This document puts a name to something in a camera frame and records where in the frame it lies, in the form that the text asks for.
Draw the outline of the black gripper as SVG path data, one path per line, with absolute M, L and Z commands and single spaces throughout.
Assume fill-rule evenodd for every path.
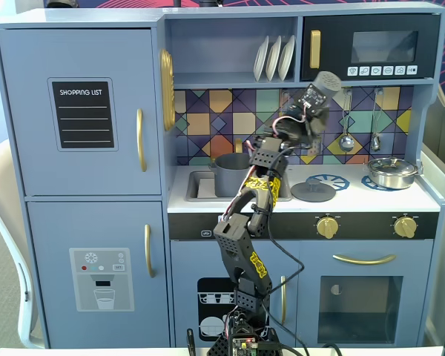
M 320 132 L 326 129 L 328 120 L 329 107 L 309 116 L 301 107 L 289 105 L 287 111 L 264 128 L 263 136 L 281 139 L 288 147 L 311 148 Z

